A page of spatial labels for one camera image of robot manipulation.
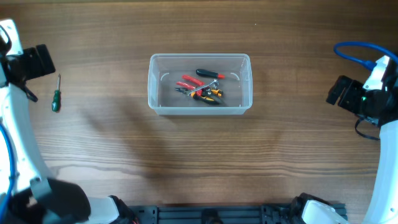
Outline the orange black long-nose pliers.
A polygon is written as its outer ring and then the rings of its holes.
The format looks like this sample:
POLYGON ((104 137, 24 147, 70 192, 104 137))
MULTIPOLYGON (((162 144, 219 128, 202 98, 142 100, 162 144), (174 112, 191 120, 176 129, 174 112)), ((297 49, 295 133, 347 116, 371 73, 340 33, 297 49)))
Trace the orange black long-nose pliers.
POLYGON ((208 88, 203 90, 199 95, 197 92, 190 93, 188 88, 174 88, 174 90, 186 94, 197 101, 202 101, 209 105, 220 105, 223 103, 221 97, 223 96, 223 91, 215 88, 208 88))

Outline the green handled screwdriver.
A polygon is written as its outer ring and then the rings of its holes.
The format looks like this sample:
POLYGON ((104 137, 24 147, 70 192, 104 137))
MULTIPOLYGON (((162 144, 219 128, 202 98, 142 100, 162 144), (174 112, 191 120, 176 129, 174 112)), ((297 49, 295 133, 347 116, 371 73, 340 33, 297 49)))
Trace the green handled screwdriver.
POLYGON ((52 111, 58 113, 61 108, 61 91, 60 91, 61 74, 58 75, 57 88, 54 91, 52 101, 52 111))

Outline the black red screwdriver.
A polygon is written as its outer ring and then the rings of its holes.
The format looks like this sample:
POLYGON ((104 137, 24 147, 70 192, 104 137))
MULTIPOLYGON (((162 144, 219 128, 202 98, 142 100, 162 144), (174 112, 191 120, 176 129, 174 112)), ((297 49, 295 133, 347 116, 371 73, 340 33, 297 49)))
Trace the black red screwdriver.
POLYGON ((212 72, 212 71, 205 70, 205 69, 196 69, 195 72, 200 77, 215 78, 215 79, 240 80, 240 78, 235 73, 232 73, 230 75, 223 75, 221 73, 212 72))

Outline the small silver wrench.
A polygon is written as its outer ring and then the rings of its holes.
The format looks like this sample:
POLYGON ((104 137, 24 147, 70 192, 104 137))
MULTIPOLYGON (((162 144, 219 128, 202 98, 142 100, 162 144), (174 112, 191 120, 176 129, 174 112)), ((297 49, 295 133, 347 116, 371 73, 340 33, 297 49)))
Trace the small silver wrench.
POLYGON ((214 79, 214 80, 213 80, 212 82, 210 82, 209 84, 202 85, 202 86, 199 86, 199 87, 197 87, 197 88, 191 90, 190 92, 187 93, 187 95, 190 95, 191 93, 195 93, 195 92, 197 92, 197 91, 199 91, 199 90, 202 90, 202 89, 204 89, 204 88, 208 88, 209 86, 212 86, 212 85, 218 86, 218 85, 219 85, 218 79, 214 79))

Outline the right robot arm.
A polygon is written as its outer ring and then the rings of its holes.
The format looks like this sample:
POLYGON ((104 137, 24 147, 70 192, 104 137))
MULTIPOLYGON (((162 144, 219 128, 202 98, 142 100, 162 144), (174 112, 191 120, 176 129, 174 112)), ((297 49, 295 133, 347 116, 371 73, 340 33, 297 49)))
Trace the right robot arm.
POLYGON ((380 158, 373 194, 363 223, 397 223, 397 55, 383 50, 365 83, 341 76, 330 90, 329 104, 352 112, 357 122, 379 128, 380 158))

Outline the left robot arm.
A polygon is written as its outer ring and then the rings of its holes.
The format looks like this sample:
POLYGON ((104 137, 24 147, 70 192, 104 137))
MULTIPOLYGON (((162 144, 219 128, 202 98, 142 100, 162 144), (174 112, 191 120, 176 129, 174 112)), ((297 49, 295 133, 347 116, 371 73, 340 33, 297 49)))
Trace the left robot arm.
POLYGON ((1 21, 1 223, 139 223, 116 196, 88 197, 56 179, 42 159, 29 103, 29 80, 55 73, 46 45, 22 48, 12 19, 1 21))

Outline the red handled cutting pliers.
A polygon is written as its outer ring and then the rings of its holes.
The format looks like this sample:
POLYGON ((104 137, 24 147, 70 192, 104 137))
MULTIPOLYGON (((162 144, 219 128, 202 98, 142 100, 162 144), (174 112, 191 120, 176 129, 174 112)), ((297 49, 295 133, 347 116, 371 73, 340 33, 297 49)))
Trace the red handled cutting pliers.
MULTIPOLYGON (((184 82, 177 82, 176 84, 178 85, 178 87, 176 87, 176 88, 188 88, 191 91, 199 86, 208 84, 208 83, 205 83, 197 78, 193 78, 189 75, 182 75, 182 79, 184 80, 184 82)), ((215 85, 209 86, 208 88, 219 89, 218 86, 215 86, 215 85)), ((203 90, 206 90, 208 88, 199 90, 199 91, 197 91, 197 93, 200 95, 203 90)))

